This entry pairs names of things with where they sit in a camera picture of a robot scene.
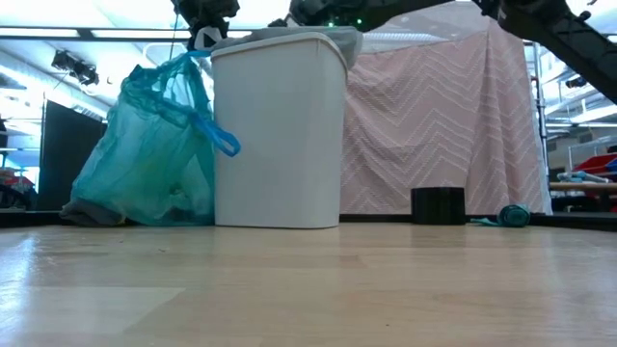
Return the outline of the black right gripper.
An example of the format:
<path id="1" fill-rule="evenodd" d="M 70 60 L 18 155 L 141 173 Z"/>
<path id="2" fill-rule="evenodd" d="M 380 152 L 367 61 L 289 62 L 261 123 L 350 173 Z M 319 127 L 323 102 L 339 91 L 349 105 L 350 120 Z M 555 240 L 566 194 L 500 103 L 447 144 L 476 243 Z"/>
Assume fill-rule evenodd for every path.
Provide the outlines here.
<path id="1" fill-rule="evenodd" d="M 358 30 L 373 30 L 386 23 L 386 18 L 377 12 L 382 0 L 291 0 L 290 17 L 301 26 L 352 26 Z M 279 18 L 269 27 L 286 27 L 285 19 Z"/>

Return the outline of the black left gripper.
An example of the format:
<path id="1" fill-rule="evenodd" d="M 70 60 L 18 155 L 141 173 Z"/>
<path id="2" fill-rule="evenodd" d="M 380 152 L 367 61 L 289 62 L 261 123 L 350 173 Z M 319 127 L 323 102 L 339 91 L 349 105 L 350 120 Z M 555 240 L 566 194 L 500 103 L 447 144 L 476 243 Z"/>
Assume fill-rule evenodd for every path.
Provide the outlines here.
<path id="1" fill-rule="evenodd" d="M 205 50 L 228 37 L 226 18 L 240 10 L 238 0 L 171 0 L 174 12 L 189 25 L 189 51 Z"/>

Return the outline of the grey cloth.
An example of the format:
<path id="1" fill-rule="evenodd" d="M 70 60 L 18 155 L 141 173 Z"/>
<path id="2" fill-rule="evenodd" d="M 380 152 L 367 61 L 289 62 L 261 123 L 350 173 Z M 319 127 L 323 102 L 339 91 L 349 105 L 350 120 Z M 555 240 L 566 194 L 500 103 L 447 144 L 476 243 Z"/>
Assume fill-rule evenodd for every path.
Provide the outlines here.
<path id="1" fill-rule="evenodd" d="M 363 35 L 351 26 L 321 27 L 321 26 L 297 26 L 297 27 L 268 27 L 252 31 L 248 36 L 241 38 L 222 39 L 209 48 L 210 51 L 223 49 L 247 42 L 267 40 L 289 35 L 319 33 L 332 40 L 341 51 L 348 67 L 352 67 L 362 50 Z"/>

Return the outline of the teal plastic trash bag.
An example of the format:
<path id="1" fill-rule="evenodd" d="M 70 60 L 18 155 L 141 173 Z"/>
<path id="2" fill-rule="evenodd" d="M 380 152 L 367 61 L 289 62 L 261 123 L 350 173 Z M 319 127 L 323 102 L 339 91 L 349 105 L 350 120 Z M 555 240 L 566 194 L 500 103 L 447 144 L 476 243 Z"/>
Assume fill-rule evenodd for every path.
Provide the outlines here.
<path id="1" fill-rule="evenodd" d="M 215 120 L 199 65 L 209 55 L 191 51 L 131 71 L 69 201 L 145 226 L 214 224 L 216 155 L 233 157 L 241 145 Z"/>

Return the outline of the white plastic trash bin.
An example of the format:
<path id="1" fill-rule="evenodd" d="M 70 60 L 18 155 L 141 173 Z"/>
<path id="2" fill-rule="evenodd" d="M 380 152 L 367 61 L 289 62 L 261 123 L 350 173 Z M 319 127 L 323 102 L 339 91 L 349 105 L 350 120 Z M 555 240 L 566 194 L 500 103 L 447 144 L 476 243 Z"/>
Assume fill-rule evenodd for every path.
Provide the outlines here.
<path id="1" fill-rule="evenodd" d="M 216 224 L 337 226 L 347 68 L 335 43 L 294 34 L 219 49 L 211 63 L 216 121 L 241 145 L 216 158 Z"/>

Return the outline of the black partition panel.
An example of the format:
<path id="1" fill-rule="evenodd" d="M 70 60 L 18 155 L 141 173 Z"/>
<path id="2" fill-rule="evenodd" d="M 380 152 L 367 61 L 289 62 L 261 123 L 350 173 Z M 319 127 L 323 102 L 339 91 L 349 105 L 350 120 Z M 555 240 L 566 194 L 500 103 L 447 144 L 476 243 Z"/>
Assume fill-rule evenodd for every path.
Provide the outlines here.
<path id="1" fill-rule="evenodd" d="M 48 100 L 40 143 L 38 211 L 59 211 L 107 125 Z"/>

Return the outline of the pink chevron cloth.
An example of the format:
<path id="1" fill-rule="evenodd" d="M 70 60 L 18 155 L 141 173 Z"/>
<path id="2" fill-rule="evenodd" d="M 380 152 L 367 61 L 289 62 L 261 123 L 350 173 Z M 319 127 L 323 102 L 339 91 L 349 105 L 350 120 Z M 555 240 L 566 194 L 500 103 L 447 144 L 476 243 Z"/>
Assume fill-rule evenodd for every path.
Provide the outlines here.
<path id="1" fill-rule="evenodd" d="M 461 187 L 471 215 L 550 212 L 523 42 L 470 1 L 363 37 L 348 74 L 340 210 L 407 214 L 418 187 Z"/>

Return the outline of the black and yellow glove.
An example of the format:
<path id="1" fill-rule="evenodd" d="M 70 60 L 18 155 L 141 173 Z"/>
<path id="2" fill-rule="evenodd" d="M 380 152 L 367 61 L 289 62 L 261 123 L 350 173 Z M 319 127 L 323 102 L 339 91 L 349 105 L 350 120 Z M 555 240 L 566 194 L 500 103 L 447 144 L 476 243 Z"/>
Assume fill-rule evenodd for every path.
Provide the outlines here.
<path id="1" fill-rule="evenodd" d="M 59 213 L 64 220 L 83 227 L 116 227 L 123 225 L 125 218 L 106 207 L 87 200 L 71 200 Z"/>

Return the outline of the teal folded cloth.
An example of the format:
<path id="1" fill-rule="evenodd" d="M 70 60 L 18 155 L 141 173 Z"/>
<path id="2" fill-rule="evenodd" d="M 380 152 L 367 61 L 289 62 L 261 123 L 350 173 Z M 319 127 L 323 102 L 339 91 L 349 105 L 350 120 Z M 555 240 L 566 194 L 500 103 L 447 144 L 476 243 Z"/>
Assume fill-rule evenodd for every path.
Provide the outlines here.
<path id="1" fill-rule="evenodd" d="M 485 227 L 526 227 L 531 220 L 531 213 L 525 205 L 511 204 L 504 206 L 496 217 L 473 218 L 470 221 Z"/>

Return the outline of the red plastic bin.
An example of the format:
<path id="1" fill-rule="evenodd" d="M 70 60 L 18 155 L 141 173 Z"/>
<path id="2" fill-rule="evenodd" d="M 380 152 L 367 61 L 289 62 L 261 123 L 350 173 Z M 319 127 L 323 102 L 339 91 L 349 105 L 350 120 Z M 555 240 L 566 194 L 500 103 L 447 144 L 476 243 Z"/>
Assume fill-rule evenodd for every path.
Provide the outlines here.
<path id="1" fill-rule="evenodd" d="M 592 156 L 574 167 L 575 172 L 602 175 L 617 170 L 617 153 Z"/>

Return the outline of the silver ceiling duct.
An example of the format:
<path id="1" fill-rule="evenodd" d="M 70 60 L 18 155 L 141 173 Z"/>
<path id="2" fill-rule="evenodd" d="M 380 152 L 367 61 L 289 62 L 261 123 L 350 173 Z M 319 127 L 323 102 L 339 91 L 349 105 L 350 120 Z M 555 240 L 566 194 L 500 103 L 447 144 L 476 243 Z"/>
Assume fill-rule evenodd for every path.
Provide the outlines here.
<path id="1" fill-rule="evenodd" d="M 110 106 L 93 96 L 88 96 L 79 88 L 72 87 L 36 67 L 19 61 L 15 56 L 0 50 L 0 73 L 4 73 L 29 90 L 44 93 L 45 96 L 63 106 L 77 106 L 103 118 Z"/>

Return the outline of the metal rack post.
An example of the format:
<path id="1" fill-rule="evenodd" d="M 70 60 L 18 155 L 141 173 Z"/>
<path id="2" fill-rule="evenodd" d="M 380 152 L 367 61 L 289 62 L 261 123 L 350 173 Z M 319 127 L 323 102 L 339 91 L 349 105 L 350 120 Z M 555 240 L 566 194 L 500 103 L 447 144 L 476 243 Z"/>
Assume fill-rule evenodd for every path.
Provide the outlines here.
<path id="1" fill-rule="evenodd" d="M 542 145 L 542 152 L 544 156 L 544 166 L 546 174 L 550 171 L 550 163 L 549 163 L 549 152 L 548 152 L 548 136 L 547 136 L 547 127 L 546 127 L 546 105 L 544 99 L 543 88 L 541 84 L 542 70 L 540 63 L 540 44 L 534 42 L 532 44 L 533 47 L 533 63 L 534 63 L 534 71 L 535 77 L 533 81 L 536 86 L 536 108 L 538 114 L 538 122 L 539 122 L 539 133 Z"/>

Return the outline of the black aluminium frame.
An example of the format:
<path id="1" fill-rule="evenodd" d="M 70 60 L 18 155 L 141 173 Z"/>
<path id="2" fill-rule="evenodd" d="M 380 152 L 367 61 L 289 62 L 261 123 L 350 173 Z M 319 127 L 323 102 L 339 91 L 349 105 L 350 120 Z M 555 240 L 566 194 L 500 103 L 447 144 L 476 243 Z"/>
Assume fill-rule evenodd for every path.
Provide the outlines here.
<path id="1" fill-rule="evenodd" d="M 411 214 L 341 214 L 341 223 L 403 223 L 414 221 Z M 531 226 L 562 227 L 617 232 L 617 213 L 610 212 L 555 212 L 553 215 L 532 214 Z M 57 211 L 0 210 L 0 228 L 73 226 L 73 222 L 62 219 Z"/>

